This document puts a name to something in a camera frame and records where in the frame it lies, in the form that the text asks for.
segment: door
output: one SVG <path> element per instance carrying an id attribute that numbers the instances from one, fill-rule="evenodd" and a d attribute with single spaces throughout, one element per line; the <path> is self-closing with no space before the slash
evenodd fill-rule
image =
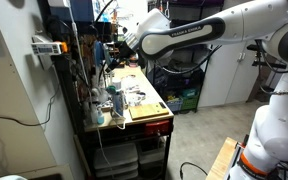
<path id="1" fill-rule="evenodd" d="M 223 45 L 213 54 L 207 67 L 198 107 L 224 105 L 231 89 L 245 42 Z"/>
<path id="2" fill-rule="evenodd" d="M 237 61 L 238 66 L 225 104 L 246 102 L 252 91 L 258 76 L 258 67 L 252 66 L 256 52 L 249 51 L 246 47 L 254 43 L 254 41 L 248 41 L 245 45 L 244 51 L 241 51 L 244 54 L 242 55 L 241 60 Z"/>

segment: label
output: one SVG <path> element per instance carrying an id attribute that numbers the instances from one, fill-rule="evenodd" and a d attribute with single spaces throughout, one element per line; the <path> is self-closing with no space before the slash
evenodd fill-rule
<path id="1" fill-rule="evenodd" d="M 180 31 L 178 31 L 178 32 L 172 33 L 172 34 L 171 34 L 171 37 L 181 36 L 181 35 L 184 35 L 184 34 L 192 33 L 192 32 L 195 32 L 195 31 L 199 31 L 199 30 L 201 30 L 201 29 L 203 29 L 202 26 L 187 28 L 187 29 L 180 30 Z"/>

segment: plastic container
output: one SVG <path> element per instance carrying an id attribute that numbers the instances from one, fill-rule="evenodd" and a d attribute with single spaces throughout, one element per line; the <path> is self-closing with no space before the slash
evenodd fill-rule
<path id="1" fill-rule="evenodd" d="M 104 123 L 104 115 L 102 109 L 99 108 L 97 110 L 97 124 L 103 124 L 103 123 Z"/>
<path id="2" fill-rule="evenodd" d="M 103 148 L 103 151 L 111 166 L 105 161 L 101 149 L 97 149 L 94 154 L 95 170 L 121 166 L 138 160 L 136 145 L 134 143 Z"/>
<path id="3" fill-rule="evenodd" d="M 135 171 L 138 169 L 138 163 L 133 162 L 122 166 L 115 166 L 112 168 L 106 168 L 96 171 L 96 177 L 108 177 L 112 175 L 118 175 L 122 173 L 127 173 L 131 171 Z"/>
<path id="4" fill-rule="evenodd" d="M 159 138 L 159 141 L 160 147 L 150 150 L 144 150 L 141 144 L 137 145 L 140 165 L 139 174 L 144 179 L 156 179 L 162 174 L 165 155 L 165 140 L 164 138 Z"/>
<path id="5" fill-rule="evenodd" d="M 192 97 L 196 95 L 196 89 L 184 89 L 182 91 L 182 96 L 183 97 Z"/>
<path id="6" fill-rule="evenodd" d="M 97 178 L 99 180 L 112 180 L 112 179 L 120 179 L 120 180 L 135 180 L 138 177 L 138 170 L 134 170 L 127 173 L 117 174 L 113 176 L 107 176 L 102 178 Z"/>
<path id="7" fill-rule="evenodd" d="M 183 104 L 182 99 L 177 99 L 177 100 L 170 100 L 166 102 L 166 105 L 172 112 L 177 112 L 181 110 L 181 106 Z"/>
<path id="8" fill-rule="evenodd" d="M 198 95 L 191 97 L 182 97 L 183 104 L 181 106 L 181 110 L 191 110 L 196 109 L 198 103 Z"/>

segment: hanging tool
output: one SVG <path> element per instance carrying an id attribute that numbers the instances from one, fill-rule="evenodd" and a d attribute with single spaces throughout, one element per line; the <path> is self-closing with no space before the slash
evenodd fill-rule
<path id="1" fill-rule="evenodd" d="M 163 12 L 163 2 L 160 0 L 160 11 Z"/>
<path id="2" fill-rule="evenodd" d="M 166 9 L 165 9 L 164 14 L 167 18 L 170 18 L 170 9 L 168 8 L 168 5 L 169 5 L 169 1 L 166 2 Z"/>

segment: green crate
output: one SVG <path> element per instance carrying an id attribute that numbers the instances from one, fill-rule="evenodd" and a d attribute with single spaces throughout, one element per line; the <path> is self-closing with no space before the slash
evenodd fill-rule
<path id="1" fill-rule="evenodd" d="M 183 97 L 192 97 L 192 96 L 195 96 L 196 95 L 196 89 L 184 89 L 182 91 L 182 96 Z"/>
<path id="2" fill-rule="evenodd" d="M 196 105 L 198 103 L 198 95 L 191 96 L 191 97 L 181 97 L 181 98 L 183 100 L 183 104 L 181 106 L 181 111 L 196 108 Z"/>

